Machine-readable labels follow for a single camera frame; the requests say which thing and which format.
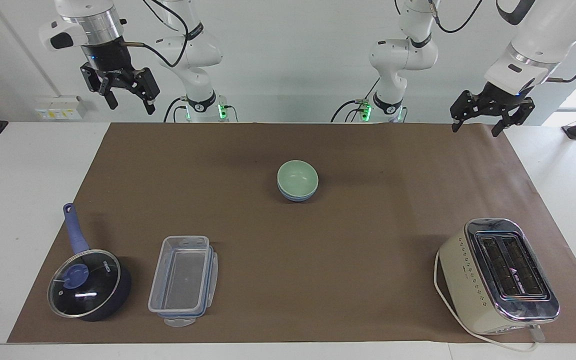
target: brown paper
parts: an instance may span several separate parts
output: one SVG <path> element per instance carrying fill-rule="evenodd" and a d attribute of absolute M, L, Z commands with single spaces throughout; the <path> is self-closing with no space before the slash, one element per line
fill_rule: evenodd
<path fill-rule="evenodd" d="M 305 203 L 277 189 L 293 159 L 320 178 Z M 434 257 L 470 219 L 504 217 L 561 303 L 547 341 L 576 343 L 576 259 L 507 139 L 484 125 L 113 123 L 75 205 L 90 246 L 130 269 L 132 292 L 105 321 L 53 314 L 48 284 L 72 255 L 62 227 L 9 342 L 477 342 L 436 293 Z M 147 307 L 169 235 L 206 235 L 219 255 L 212 307 L 184 328 Z"/>

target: green indicator light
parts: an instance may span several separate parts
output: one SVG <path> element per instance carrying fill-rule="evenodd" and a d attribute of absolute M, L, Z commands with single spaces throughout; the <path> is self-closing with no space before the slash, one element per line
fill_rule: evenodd
<path fill-rule="evenodd" d="M 371 112 L 373 112 L 373 107 L 370 105 L 366 105 L 366 109 L 364 109 L 363 113 L 361 114 L 361 120 L 370 121 Z"/>
<path fill-rule="evenodd" d="M 219 107 L 219 117 L 221 117 L 222 119 L 226 119 L 226 117 L 228 116 L 228 112 L 226 112 L 226 109 L 224 109 L 224 107 L 221 104 L 218 104 L 217 107 Z"/>

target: white table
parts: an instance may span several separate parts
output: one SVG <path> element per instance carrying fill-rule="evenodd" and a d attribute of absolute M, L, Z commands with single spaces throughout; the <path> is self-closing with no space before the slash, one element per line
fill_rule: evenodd
<path fill-rule="evenodd" d="M 0 359 L 570 359 L 576 344 L 514 353 L 489 344 L 346 342 L 264 344 L 4 344 L 108 129 L 107 123 L 10 123 L 0 135 Z M 576 141 L 556 128 L 507 135 L 576 255 Z"/>

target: blue handle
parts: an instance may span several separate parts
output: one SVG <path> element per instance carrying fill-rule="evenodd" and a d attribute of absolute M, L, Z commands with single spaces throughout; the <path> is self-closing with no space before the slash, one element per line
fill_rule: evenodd
<path fill-rule="evenodd" d="M 80 219 L 77 217 L 77 210 L 72 203 L 66 203 L 63 206 L 63 216 L 66 218 L 66 229 L 70 238 L 70 246 L 75 254 L 82 251 L 90 250 L 90 246 L 84 239 L 82 229 L 80 228 Z"/>

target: toaster slot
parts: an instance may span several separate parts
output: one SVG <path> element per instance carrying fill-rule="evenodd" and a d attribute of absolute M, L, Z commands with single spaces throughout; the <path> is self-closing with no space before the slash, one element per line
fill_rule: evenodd
<path fill-rule="evenodd" d="M 508 249 L 508 255 L 516 271 L 516 282 L 522 292 L 529 296 L 544 296 L 546 293 L 540 284 L 541 279 L 538 278 L 535 263 L 520 240 L 517 237 L 503 236 L 502 241 Z"/>
<path fill-rule="evenodd" d="M 522 240 L 513 233 L 484 233 L 477 242 L 502 299 L 546 299 L 546 287 Z"/>

